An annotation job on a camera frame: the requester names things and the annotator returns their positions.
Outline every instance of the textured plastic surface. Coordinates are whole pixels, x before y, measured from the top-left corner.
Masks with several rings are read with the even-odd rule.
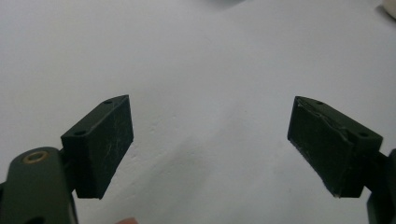
[[[99,104],[62,136],[64,155],[75,164],[79,198],[102,198],[134,140],[127,95]]]
[[[25,156],[46,151],[41,162],[26,164]],[[58,149],[32,149],[14,159],[4,184],[1,224],[77,223]]]
[[[363,169],[382,137],[322,102],[297,96],[288,139],[335,197],[360,197]]]

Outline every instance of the mounting hole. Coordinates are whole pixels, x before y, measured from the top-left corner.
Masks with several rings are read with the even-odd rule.
[[[79,132],[75,132],[75,135],[80,136],[80,135],[83,135],[85,133],[86,133],[85,131],[79,131]]]
[[[369,136],[368,133],[359,133],[359,135],[362,136],[362,137],[368,137]]]
[[[33,152],[23,158],[23,162],[26,164],[32,164],[36,162],[43,161],[48,157],[49,153],[47,151],[37,151]]]
[[[29,221],[25,222],[25,224],[44,224],[45,222],[46,219],[44,219],[43,217],[34,217]]]

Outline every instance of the screw hole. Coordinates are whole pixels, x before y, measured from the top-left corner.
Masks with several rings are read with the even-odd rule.
[[[86,133],[85,131],[80,131],[80,132],[76,132],[75,135],[79,136],[79,135],[83,135],[85,133]]]
[[[369,136],[368,133],[359,133],[359,135],[362,136],[362,137],[368,137]]]
[[[43,217],[34,217],[29,221],[25,222],[25,224],[44,224],[45,221],[46,220]]]
[[[36,162],[43,161],[48,157],[49,153],[47,151],[36,151],[23,158],[23,162],[26,164],[33,164]]]

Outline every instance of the rectangular block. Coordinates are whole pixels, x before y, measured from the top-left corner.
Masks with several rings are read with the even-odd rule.
[[[134,140],[128,95],[99,104],[62,136],[79,198],[102,198]]]
[[[382,137],[320,101],[296,96],[288,139],[335,197],[360,197]]]

